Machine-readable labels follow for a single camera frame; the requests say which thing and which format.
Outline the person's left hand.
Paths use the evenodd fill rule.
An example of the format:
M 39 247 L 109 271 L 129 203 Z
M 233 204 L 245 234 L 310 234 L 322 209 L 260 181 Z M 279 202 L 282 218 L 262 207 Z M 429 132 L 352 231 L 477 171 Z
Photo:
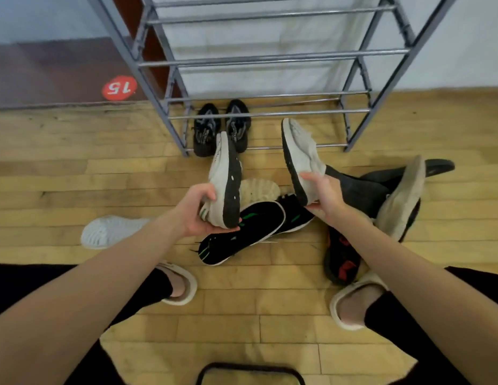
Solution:
M 173 220 L 176 222 L 179 237 L 198 237 L 210 234 L 231 233 L 240 230 L 238 224 L 234 228 L 214 226 L 200 218 L 199 212 L 202 204 L 196 204 L 191 199 L 191 187 L 182 200 L 173 209 Z

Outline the person's right hand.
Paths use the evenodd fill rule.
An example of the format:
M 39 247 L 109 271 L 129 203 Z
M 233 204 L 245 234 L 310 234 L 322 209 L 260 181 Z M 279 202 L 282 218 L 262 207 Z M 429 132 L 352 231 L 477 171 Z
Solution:
M 349 208 L 343 200 L 340 181 L 323 174 L 323 187 L 317 188 L 317 193 L 318 199 L 305 208 L 322 217 L 329 226 L 341 230 L 347 223 Z

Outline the white sneaker with black sole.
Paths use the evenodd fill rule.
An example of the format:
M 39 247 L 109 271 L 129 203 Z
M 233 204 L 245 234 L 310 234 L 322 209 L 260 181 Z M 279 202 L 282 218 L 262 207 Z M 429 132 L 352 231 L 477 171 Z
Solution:
M 240 219 L 242 166 L 235 145 L 225 131 L 217 134 L 216 145 L 208 174 L 216 199 L 206 198 L 199 215 L 213 226 L 232 229 L 238 226 Z
M 284 159 L 291 175 L 294 193 L 303 207 L 316 202 L 317 188 L 301 177 L 302 172 L 324 175 L 324 164 L 317 152 L 316 142 L 311 134 L 303 129 L 297 120 L 286 117 L 281 121 L 282 147 Z

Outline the person's left forearm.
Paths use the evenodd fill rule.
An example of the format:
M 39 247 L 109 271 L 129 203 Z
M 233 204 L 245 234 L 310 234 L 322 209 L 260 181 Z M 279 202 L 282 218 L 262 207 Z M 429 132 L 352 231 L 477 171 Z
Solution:
M 0 385 L 63 385 L 185 235 L 175 212 L 48 282 L 0 315 Z

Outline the person's right forearm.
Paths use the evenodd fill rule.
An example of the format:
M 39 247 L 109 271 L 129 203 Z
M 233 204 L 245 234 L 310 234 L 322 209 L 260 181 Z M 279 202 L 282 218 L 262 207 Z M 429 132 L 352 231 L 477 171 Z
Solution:
M 348 206 L 327 212 L 438 349 L 473 385 L 498 385 L 498 304 Z

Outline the black sneaker with green marks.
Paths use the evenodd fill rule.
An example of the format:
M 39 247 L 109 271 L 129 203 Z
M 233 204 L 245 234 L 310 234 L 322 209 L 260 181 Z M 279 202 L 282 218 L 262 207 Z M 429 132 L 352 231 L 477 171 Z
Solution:
M 277 202 L 284 209 L 285 220 L 274 235 L 300 230 L 315 218 L 314 214 L 301 206 L 295 194 L 283 194 L 278 197 Z
M 217 266 L 228 258 L 278 232 L 285 222 L 285 210 L 277 201 L 255 202 L 240 212 L 236 232 L 210 234 L 197 251 L 202 263 Z

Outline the cream ridged sole shoe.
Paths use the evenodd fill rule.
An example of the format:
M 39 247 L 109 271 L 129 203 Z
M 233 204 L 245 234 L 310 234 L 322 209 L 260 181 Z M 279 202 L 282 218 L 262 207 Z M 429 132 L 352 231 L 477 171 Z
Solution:
M 257 202 L 275 201 L 281 195 L 280 187 L 268 179 L 245 179 L 240 183 L 240 210 Z

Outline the black sock boot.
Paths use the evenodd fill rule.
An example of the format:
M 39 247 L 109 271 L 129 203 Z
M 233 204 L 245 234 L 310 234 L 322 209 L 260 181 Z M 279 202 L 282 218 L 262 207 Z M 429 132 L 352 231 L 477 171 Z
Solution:
M 445 159 L 427 159 L 425 161 L 425 177 L 445 174 L 455 169 L 455 163 L 451 160 Z M 396 189 L 399 185 L 406 167 L 381 169 L 371 171 L 367 174 L 361 175 L 359 178 L 366 181 L 380 183 L 387 187 L 390 191 Z
M 342 197 L 346 204 L 375 219 L 387 200 L 390 190 L 377 182 L 362 180 L 343 174 L 326 165 L 325 174 L 340 181 Z

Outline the black grey sneaker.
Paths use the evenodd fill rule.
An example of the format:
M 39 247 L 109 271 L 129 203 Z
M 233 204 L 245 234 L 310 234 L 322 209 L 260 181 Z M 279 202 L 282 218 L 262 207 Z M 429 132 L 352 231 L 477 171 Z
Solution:
M 233 99 L 229 102 L 226 110 L 225 129 L 228 138 L 232 140 L 238 154 L 244 153 L 248 147 L 248 132 L 252 120 L 248 107 L 240 99 Z
M 217 134 L 221 129 L 221 119 L 211 116 L 219 115 L 213 103 L 206 103 L 199 110 L 199 117 L 194 120 L 194 154 L 198 157 L 209 157 L 215 154 Z

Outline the black shoe with red marks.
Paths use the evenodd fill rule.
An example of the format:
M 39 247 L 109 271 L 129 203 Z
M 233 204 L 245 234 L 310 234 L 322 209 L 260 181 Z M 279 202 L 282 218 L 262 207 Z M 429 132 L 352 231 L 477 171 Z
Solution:
M 323 272 L 334 285 L 347 286 L 356 280 L 361 257 L 349 241 L 333 227 L 328 227 L 328 247 L 323 258 Z

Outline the person's left white slipper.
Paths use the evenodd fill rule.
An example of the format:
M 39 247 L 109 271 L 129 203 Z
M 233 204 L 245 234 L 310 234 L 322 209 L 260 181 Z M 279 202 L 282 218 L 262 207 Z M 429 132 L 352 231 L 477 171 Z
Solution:
M 170 296 L 169 298 L 162 299 L 161 300 L 162 303 L 173 306 L 183 306 L 189 304 L 192 301 L 192 299 L 196 295 L 198 288 L 197 280 L 193 274 L 191 274 L 190 272 L 188 272 L 186 269 L 182 268 L 179 265 L 175 265 L 168 262 L 160 262 L 156 266 L 156 269 L 162 272 L 163 271 L 173 272 L 174 274 L 180 276 L 183 280 L 183 286 L 184 286 L 183 293 L 177 297 Z

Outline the person's white slipper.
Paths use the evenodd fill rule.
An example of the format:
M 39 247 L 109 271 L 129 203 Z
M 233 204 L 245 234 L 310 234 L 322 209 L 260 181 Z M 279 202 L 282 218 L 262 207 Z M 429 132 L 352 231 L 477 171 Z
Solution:
M 184 286 L 183 293 L 177 297 L 170 296 L 169 298 L 162 299 L 161 300 L 162 303 L 173 306 L 183 306 L 189 304 L 192 301 L 192 299 L 196 295 L 198 288 L 197 280 L 193 274 L 191 274 L 190 272 L 188 272 L 186 269 L 182 268 L 179 265 L 175 265 L 168 262 L 160 262 L 156 266 L 156 269 L 162 272 L 163 271 L 173 272 L 174 274 L 180 276 L 183 280 L 183 286 Z
M 356 298 L 362 298 L 363 296 L 359 294 L 359 292 L 369 286 L 372 287 L 372 293 L 370 295 L 367 295 L 362 302 L 358 302 L 359 309 L 356 311 L 356 313 L 360 315 L 358 317 L 359 320 L 355 322 L 353 315 L 347 318 L 346 315 L 348 314 L 348 308 L 356 308 L 355 304 L 347 303 L 350 301 L 350 299 L 354 298 L 354 295 L 357 296 Z M 381 295 L 387 291 L 389 291 L 387 285 L 381 278 L 379 278 L 376 273 L 367 272 L 358 281 L 351 283 L 333 296 L 329 304 L 331 317 L 335 321 L 337 326 L 343 330 L 358 331 L 365 329 L 365 312 L 362 311 L 361 308 L 367 310 L 368 307 L 377 300 L 377 298 L 381 297 Z

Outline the beige worn shoe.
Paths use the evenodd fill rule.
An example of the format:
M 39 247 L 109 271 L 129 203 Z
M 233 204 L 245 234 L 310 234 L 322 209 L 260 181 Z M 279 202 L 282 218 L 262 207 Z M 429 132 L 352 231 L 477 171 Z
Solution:
M 420 200 L 426 179 L 426 164 L 421 155 L 414 157 L 392 194 L 378 211 L 374 225 L 399 241 L 406 230 L 408 219 Z

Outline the white perforated shoe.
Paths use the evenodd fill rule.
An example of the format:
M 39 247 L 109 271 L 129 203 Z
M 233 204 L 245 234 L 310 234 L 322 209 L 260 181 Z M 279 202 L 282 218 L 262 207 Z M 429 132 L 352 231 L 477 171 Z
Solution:
M 81 234 L 81 245 L 87 249 L 105 249 L 132 236 L 151 219 L 129 219 L 107 215 L 87 224 Z

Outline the grey metal shoe rack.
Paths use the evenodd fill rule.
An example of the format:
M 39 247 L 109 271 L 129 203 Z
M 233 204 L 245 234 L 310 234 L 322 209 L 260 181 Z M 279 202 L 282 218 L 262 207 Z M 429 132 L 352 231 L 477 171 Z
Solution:
M 157 10 L 162 8 L 244 5 L 251 3 L 278 2 L 285 0 L 193 0 L 155 3 L 153 0 L 141 0 L 141 16 L 132 46 L 121 34 L 109 8 L 103 0 L 87 0 L 101 20 L 110 35 L 117 51 L 124 59 L 138 86 L 142 89 L 149 102 L 156 110 L 166 129 L 169 131 L 180 153 L 187 157 L 193 148 L 188 148 L 188 121 L 197 119 L 227 118 L 229 114 L 190 115 L 194 109 L 193 102 L 205 101 L 204 97 L 191 97 L 183 82 L 181 68 L 219 68 L 234 66 L 261 66 L 267 64 L 318 63 L 324 61 L 351 60 L 351 68 L 341 91 L 324 93 L 298 93 L 251 96 L 249 99 L 267 99 L 277 97 L 312 97 L 321 99 L 309 100 L 304 103 L 336 101 L 339 109 L 324 111 L 295 111 L 269 113 L 241 113 L 239 117 L 277 117 L 277 116 L 307 116 L 321 114 L 340 114 L 343 117 L 345 144 L 321 144 L 319 147 L 343 147 L 344 152 L 350 151 L 367 129 L 374 116 L 381 109 L 387 97 L 391 94 L 402 76 L 412 65 L 414 59 L 432 37 L 447 12 L 457 0 L 440 0 L 426 23 L 418 34 L 415 34 L 406 12 L 399 0 L 379 0 L 375 7 L 358 7 L 348 10 L 322 10 L 302 12 L 257 12 L 234 16 L 204 16 L 198 18 L 157 18 Z M 369 50 L 368 46 L 374 37 L 383 13 L 393 13 L 404 46 L 400 49 Z M 205 22 L 222 22 L 251 19 L 272 19 L 300 16 L 323 16 L 337 14 L 373 15 L 367 31 L 358 50 L 301 53 L 291 55 L 251 55 L 220 58 L 201 58 L 175 60 L 163 25 L 199 24 Z M 377 95 L 370 81 L 365 58 L 370 56 L 401 55 L 402 59 L 396 66 L 384 87 Z

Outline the person's right white slipper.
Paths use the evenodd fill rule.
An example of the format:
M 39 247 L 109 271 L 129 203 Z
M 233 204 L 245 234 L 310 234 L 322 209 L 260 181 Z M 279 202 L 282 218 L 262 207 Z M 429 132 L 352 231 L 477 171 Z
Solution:
M 350 299 L 354 298 L 354 295 L 357 296 L 356 298 L 362 298 L 363 296 L 359 294 L 359 292 L 369 286 L 372 287 L 372 293 L 370 295 L 367 295 L 362 302 L 358 302 L 359 309 L 356 311 L 356 313 L 360 315 L 358 317 L 359 320 L 355 322 L 353 315 L 347 318 L 346 315 L 348 314 L 348 308 L 356 308 L 355 304 L 347 303 L 350 301 Z M 335 321 L 337 326 L 343 330 L 358 331 L 365 329 L 365 312 L 362 311 L 361 308 L 367 310 L 368 307 L 377 300 L 377 298 L 381 297 L 381 295 L 387 291 L 389 291 L 387 285 L 381 278 L 379 278 L 376 273 L 367 272 L 358 281 L 351 283 L 333 296 L 329 304 L 331 317 Z

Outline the red round floor sticker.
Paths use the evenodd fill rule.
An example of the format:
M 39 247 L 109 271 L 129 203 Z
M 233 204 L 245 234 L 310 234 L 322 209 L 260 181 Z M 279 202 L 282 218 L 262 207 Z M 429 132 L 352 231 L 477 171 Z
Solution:
M 128 100 L 137 91 L 137 80 L 131 76 L 120 75 L 105 83 L 101 95 L 109 102 Z

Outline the person's right leg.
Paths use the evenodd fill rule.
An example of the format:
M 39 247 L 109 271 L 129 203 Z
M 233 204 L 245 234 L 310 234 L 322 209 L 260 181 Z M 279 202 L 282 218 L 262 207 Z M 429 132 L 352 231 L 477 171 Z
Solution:
M 454 266 L 448 266 L 445 270 L 498 304 L 498 274 Z M 417 360 L 404 378 L 389 385 L 471 385 L 392 292 L 385 292 L 370 305 L 364 324 Z

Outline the person's leg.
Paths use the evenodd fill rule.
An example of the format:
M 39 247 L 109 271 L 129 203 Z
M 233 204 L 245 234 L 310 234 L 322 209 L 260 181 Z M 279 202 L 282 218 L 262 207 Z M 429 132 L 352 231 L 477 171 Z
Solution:
M 0 264 L 0 314 L 29 293 L 74 267 L 76 265 Z M 110 326 L 130 318 L 143 307 L 172 298 L 174 293 L 175 289 L 169 277 L 155 268 Z M 97 340 L 65 385 L 126 385 L 126 383 L 117 372 L 111 357 Z
M 445 270 L 498 304 L 498 274 L 454 266 L 448 266 Z M 370 305 L 364 324 L 417 360 L 404 378 L 389 385 L 471 385 L 392 292 L 385 292 Z

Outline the person's left leg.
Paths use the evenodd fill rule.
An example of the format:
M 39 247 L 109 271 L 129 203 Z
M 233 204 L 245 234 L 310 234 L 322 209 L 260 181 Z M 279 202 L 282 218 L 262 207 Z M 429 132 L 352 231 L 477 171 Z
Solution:
M 0 314 L 29 293 L 74 267 L 76 265 L 0 264 Z M 169 277 L 155 268 L 110 326 L 130 318 L 143 307 L 172 298 L 174 293 L 175 289 Z M 111 357 L 97 340 L 65 385 L 126 385 L 126 383 L 117 372 Z

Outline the black stool frame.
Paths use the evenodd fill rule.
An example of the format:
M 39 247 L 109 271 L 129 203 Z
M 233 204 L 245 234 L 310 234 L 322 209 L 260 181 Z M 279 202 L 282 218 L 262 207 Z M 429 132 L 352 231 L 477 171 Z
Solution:
M 197 376 L 195 385 L 202 385 L 205 375 L 213 370 L 220 369 L 226 371 L 243 371 L 249 373 L 273 373 L 291 375 L 296 379 L 298 385 L 306 385 L 303 376 L 296 370 L 285 366 L 263 365 L 263 364 L 246 364 L 233 362 L 212 362 L 201 369 Z

